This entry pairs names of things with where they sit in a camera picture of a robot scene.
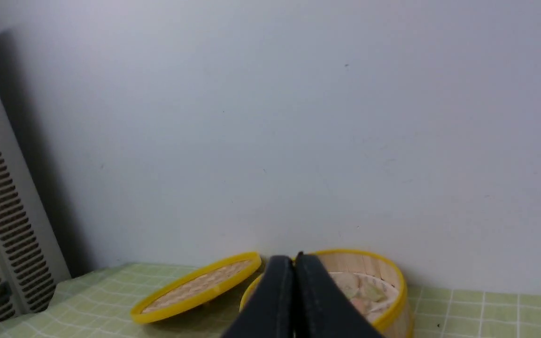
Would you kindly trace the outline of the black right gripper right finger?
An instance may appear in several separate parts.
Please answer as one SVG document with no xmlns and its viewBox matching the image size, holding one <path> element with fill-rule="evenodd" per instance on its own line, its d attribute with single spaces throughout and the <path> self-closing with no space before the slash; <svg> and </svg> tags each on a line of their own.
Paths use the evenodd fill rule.
<svg viewBox="0 0 541 338">
<path fill-rule="evenodd" d="M 317 255 L 299 252 L 294 273 L 296 338 L 382 337 L 339 290 Z"/>
</svg>

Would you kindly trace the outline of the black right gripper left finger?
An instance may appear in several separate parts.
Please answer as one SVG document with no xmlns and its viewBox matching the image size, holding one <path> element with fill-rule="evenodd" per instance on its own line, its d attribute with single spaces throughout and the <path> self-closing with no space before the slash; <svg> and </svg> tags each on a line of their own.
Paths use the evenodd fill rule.
<svg viewBox="0 0 541 338">
<path fill-rule="evenodd" d="M 268 260 L 254 293 L 224 338 L 292 338 L 292 300 L 294 264 L 287 255 L 273 255 Z"/>
</svg>

